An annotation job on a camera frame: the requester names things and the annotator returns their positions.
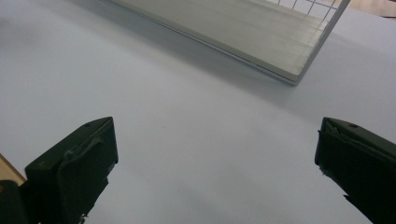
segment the white table surface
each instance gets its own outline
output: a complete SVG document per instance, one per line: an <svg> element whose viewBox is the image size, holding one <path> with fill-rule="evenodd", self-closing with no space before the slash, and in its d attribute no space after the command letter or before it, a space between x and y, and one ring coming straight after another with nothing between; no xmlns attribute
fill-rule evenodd
<svg viewBox="0 0 396 224"><path fill-rule="evenodd" d="M0 2L0 150L19 171L113 116L87 223L369 223L314 164L323 117L396 142L396 22L347 10L297 87L100 0Z"/></svg>

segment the white tabletop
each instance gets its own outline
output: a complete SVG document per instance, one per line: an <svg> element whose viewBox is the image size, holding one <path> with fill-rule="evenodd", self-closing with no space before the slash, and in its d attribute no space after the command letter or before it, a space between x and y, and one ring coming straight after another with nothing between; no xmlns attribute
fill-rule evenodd
<svg viewBox="0 0 396 224"><path fill-rule="evenodd" d="M115 120L87 223L369 223L314 164L323 117L396 142L396 22L347 10L297 87L100 0L0 2L0 150L18 170Z"/></svg>

